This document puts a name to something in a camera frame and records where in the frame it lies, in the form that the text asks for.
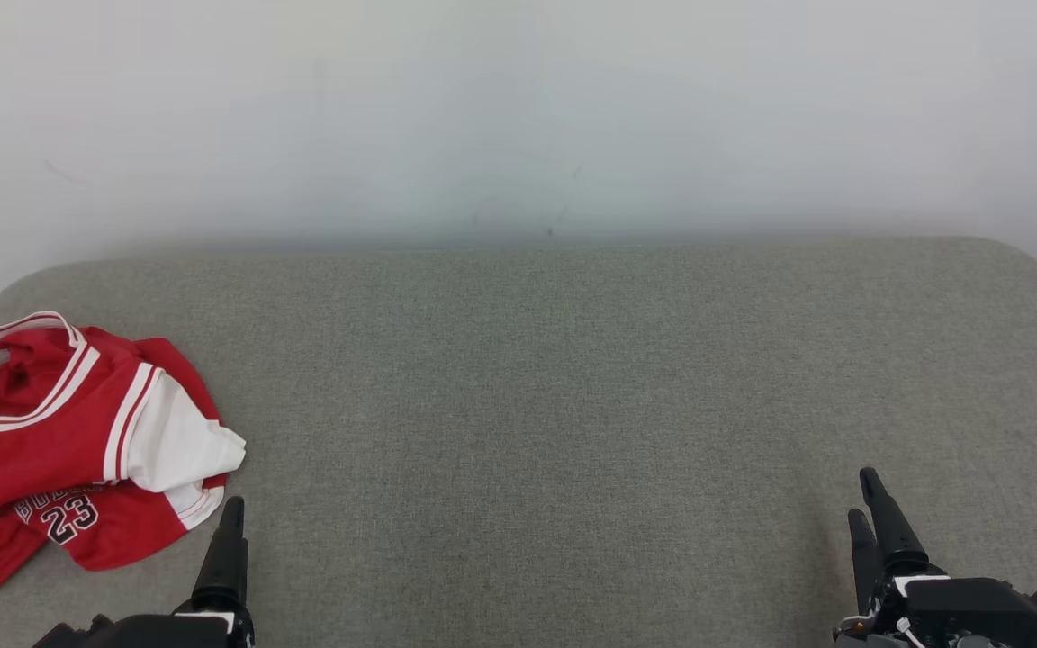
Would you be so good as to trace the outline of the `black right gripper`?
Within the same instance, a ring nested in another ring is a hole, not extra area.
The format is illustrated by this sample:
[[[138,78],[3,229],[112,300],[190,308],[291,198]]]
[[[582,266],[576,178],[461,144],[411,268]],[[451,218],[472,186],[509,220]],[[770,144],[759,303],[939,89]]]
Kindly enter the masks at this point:
[[[860,469],[860,485],[873,525],[848,509],[859,615],[839,622],[835,647],[1037,647],[1037,590],[930,573],[926,550],[875,468]]]

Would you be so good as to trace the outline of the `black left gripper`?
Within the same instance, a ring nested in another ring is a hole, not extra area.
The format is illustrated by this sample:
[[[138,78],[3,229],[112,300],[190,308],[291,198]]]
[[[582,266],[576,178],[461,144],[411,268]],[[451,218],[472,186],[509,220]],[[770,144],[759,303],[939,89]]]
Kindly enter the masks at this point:
[[[246,501],[230,497],[207,546],[193,589],[197,614],[97,615],[87,628],[60,623],[36,647],[255,647],[254,626],[239,618],[247,603]]]

